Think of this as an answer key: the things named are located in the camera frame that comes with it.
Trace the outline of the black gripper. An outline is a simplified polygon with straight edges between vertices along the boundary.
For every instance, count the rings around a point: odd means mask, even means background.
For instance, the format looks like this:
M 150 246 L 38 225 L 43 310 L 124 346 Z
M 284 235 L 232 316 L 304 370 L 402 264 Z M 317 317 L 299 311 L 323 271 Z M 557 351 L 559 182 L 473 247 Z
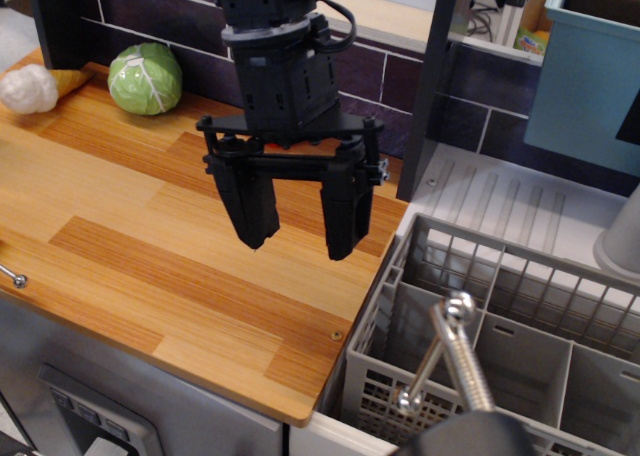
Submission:
M 222 32 L 244 112 L 205 116 L 197 128 L 205 135 L 207 158 L 225 159 L 212 162 L 212 175 L 238 238 L 251 249 L 260 248 L 280 228 L 272 178 L 254 169 L 285 179 L 316 180 L 329 165 L 324 158 L 267 155 L 267 144 L 288 149 L 302 142 L 340 141 L 336 157 L 349 161 L 356 173 L 329 171 L 322 179 L 329 258 L 345 259 L 369 232 L 369 184 L 387 179 L 388 164 L 378 151 L 382 122 L 340 109 L 334 56 L 354 38 L 333 39 L 324 18 L 254 29 L 230 26 Z

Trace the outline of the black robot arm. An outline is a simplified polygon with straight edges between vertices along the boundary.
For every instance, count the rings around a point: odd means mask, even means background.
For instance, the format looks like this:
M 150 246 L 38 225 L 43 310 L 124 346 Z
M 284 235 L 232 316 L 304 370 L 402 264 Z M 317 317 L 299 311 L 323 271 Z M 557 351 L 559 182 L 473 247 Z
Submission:
M 356 32 L 331 37 L 324 0 L 217 0 L 244 112 L 203 117 L 198 129 L 239 239 L 261 247 L 280 227 L 273 183 L 317 181 L 328 255 L 349 256 L 367 235 L 373 189 L 386 180 L 382 123 L 340 108 L 334 57 Z

